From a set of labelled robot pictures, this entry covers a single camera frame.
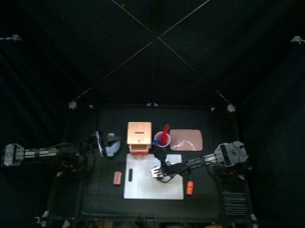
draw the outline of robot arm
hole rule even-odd
[[[102,137],[96,131],[95,134],[88,137],[88,140],[78,146],[64,142],[48,148],[25,150],[17,143],[11,143],[3,150],[0,167],[16,167],[23,162],[39,163],[59,160],[64,167],[75,168],[80,165],[78,160],[82,155],[98,149],[103,156],[106,149],[119,142],[119,140],[120,137],[118,136],[107,135]]]
[[[166,162],[165,151],[158,151],[155,157],[161,161],[161,166],[154,167],[150,173],[158,180],[162,180],[165,176],[173,179],[175,175],[183,175],[190,169],[201,166],[218,165],[221,167],[231,167],[247,160],[245,145],[239,141],[219,144],[213,154],[202,158],[189,159],[185,163],[170,164]]]

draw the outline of table surface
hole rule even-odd
[[[82,111],[71,114],[66,131],[66,140],[79,141],[91,130],[122,136],[122,147],[111,157],[95,153],[95,167],[83,182],[80,214],[83,217],[108,219],[154,218],[158,221],[218,222],[221,214],[217,182],[209,175],[207,168],[193,170],[194,193],[186,195],[187,178],[183,177],[183,200],[178,199],[124,199],[127,123],[151,122],[152,135],[162,131],[166,124],[170,129],[197,129],[202,131],[201,151],[171,151],[181,154],[182,162],[211,154],[219,143],[237,140],[234,122],[225,110],[173,109],[140,107],[100,107],[92,116]],[[122,184],[114,185],[114,173],[122,172]]]

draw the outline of orange object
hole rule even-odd
[[[186,194],[187,195],[193,195],[193,192],[194,192],[194,181],[187,181],[187,184],[186,184]]]
[[[159,137],[159,140],[163,143],[163,145],[167,144],[167,132],[169,132],[169,125],[165,125],[163,134]]]

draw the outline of black backdrop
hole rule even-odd
[[[1,1],[1,148],[60,142],[68,102],[237,106],[266,227],[304,214],[304,1]],[[1,222],[31,224],[52,167],[1,170]]]

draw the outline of black table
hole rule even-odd
[[[219,187],[219,183],[209,174],[207,167],[193,170],[194,193],[193,196],[185,194],[183,200],[124,199],[127,122],[151,122],[152,135],[162,131],[166,124],[171,129],[199,129],[203,141],[202,151],[169,150],[169,153],[182,155],[182,161],[211,154],[219,143],[238,140],[234,114],[226,109],[99,106],[72,110],[64,141],[78,143],[99,129],[104,134],[115,133],[122,136],[122,147],[111,158],[95,153],[94,171],[86,178],[78,179],[63,175],[55,180],[49,205],[51,218],[74,221],[100,219],[143,222],[222,222],[226,218],[222,216],[225,211],[219,194],[223,187]],[[122,172],[119,186],[112,184],[115,171]],[[187,179],[183,177],[183,192],[186,192],[186,182]]]

